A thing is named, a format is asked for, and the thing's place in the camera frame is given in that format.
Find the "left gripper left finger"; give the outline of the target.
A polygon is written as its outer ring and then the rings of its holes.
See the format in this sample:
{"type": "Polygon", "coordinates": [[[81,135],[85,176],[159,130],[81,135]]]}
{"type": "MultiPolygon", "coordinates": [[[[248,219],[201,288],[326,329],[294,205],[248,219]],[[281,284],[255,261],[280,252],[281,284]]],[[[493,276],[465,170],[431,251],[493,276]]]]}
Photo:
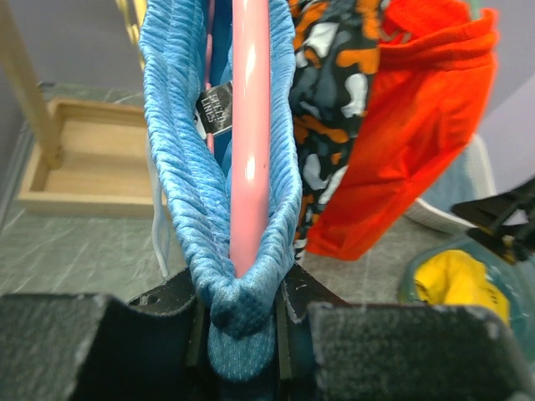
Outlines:
{"type": "Polygon", "coordinates": [[[125,303],[105,293],[1,297],[3,400],[207,400],[187,363],[188,271],[125,303]]]}

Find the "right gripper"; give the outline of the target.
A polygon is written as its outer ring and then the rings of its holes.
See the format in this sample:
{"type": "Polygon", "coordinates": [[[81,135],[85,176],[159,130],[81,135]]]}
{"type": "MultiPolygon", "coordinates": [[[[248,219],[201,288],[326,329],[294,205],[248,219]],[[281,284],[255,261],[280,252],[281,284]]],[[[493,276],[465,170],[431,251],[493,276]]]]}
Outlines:
{"type": "Polygon", "coordinates": [[[534,254],[534,179],[507,192],[457,203],[452,213],[474,225],[466,234],[509,264],[534,254]]]}

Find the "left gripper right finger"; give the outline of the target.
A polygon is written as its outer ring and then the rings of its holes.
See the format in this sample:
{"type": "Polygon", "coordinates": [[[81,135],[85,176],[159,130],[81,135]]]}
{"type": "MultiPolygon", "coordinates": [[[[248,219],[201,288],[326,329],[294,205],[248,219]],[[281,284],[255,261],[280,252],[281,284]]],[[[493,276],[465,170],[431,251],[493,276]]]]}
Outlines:
{"type": "Polygon", "coordinates": [[[349,304],[302,267],[276,297],[280,400],[528,400],[512,332],[482,307],[349,304]]]}

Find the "pink plastic hanger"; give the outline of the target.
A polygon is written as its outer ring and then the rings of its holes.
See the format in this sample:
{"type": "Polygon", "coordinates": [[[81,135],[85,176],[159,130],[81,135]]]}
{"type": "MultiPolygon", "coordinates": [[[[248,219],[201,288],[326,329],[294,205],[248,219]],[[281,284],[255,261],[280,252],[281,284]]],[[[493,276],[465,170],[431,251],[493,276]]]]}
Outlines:
{"type": "Polygon", "coordinates": [[[268,224],[271,71],[268,1],[232,3],[230,259],[244,277],[268,224]]]}

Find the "light blue shorts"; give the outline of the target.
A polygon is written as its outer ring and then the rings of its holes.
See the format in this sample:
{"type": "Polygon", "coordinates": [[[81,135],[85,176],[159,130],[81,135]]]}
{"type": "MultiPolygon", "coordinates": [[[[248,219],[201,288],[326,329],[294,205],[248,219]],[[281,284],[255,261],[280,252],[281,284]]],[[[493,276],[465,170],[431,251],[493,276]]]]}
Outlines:
{"type": "Polygon", "coordinates": [[[301,179],[288,103],[284,1],[151,1],[140,34],[151,158],[198,300],[209,313],[206,400],[272,400],[278,288],[293,265],[301,179]],[[194,123],[207,72],[232,82],[224,172],[194,123]]]}

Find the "orange shorts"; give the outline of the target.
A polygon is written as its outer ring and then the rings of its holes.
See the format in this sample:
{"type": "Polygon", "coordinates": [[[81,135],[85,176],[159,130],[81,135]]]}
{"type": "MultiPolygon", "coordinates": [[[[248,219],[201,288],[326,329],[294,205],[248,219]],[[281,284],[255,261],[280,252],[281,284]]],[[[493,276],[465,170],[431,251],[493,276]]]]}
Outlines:
{"type": "Polygon", "coordinates": [[[393,1],[349,167],[308,235],[313,254],[365,254],[476,132],[497,69],[497,11],[464,1],[393,1]]]}

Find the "camouflage patterned shorts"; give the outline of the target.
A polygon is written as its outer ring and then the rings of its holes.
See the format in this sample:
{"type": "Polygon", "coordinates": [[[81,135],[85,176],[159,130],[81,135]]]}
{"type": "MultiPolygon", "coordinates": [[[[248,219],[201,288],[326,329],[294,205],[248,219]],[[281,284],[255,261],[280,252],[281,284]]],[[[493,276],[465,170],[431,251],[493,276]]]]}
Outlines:
{"type": "Polygon", "coordinates": [[[379,1],[291,1],[296,69],[289,105],[303,183],[293,240],[302,264],[308,233],[339,188],[367,113],[380,63],[379,1]]]}

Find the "teal transparent tray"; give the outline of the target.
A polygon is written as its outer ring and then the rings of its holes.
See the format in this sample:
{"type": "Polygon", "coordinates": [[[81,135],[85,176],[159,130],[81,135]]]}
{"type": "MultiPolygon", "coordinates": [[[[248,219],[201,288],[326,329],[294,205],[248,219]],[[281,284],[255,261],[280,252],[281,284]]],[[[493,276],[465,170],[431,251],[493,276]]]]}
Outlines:
{"type": "Polygon", "coordinates": [[[534,364],[534,257],[514,265],[467,236],[413,259],[398,300],[484,307],[510,327],[534,364]]]}

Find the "yellow garment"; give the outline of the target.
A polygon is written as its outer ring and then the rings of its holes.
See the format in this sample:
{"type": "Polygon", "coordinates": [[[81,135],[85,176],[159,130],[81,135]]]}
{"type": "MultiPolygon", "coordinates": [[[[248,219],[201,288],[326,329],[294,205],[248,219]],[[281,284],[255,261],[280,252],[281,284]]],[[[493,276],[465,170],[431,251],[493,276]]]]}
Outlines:
{"type": "Polygon", "coordinates": [[[424,302],[485,307],[509,323],[509,300],[487,278],[486,266],[462,250],[443,251],[428,259],[416,270],[414,283],[424,302]]]}

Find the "white plastic basket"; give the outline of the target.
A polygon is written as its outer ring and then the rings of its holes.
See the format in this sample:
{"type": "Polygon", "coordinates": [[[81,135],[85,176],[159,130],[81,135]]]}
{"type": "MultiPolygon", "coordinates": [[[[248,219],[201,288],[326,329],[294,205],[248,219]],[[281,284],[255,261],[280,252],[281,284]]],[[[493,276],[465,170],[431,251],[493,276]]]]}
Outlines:
{"type": "Polygon", "coordinates": [[[451,213],[455,204],[496,193],[486,144],[480,135],[474,135],[471,143],[415,200],[405,216],[428,228],[454,234],[472,227],[471,223],[451,213]]]}

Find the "grey-blue garment in basket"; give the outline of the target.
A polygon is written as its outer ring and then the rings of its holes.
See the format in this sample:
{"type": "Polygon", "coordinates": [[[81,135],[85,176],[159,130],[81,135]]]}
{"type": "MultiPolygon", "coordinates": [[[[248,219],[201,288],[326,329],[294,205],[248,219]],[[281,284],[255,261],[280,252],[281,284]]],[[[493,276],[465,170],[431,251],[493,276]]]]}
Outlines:
{"type": "Polygon", "coordinates": [[[445,213],[450,213],[455,204],[475,200],[476,187],[469,175],[466,156],[459,155],[420,198],[445,213]]]}

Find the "wooden clothes rack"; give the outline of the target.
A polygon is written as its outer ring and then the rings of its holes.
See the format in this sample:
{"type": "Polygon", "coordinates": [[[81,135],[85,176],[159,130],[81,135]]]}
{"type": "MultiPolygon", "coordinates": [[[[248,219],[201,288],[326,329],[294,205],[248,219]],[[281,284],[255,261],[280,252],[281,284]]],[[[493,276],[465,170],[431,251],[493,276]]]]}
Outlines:
{"type": "Polygon", "coordinates": [[[7,2],[1,3],[1,65],[36,139],[18,195],[26,211],[153,216],[160,193],[147,166],[142,107],[44,100],[7,2]]]}

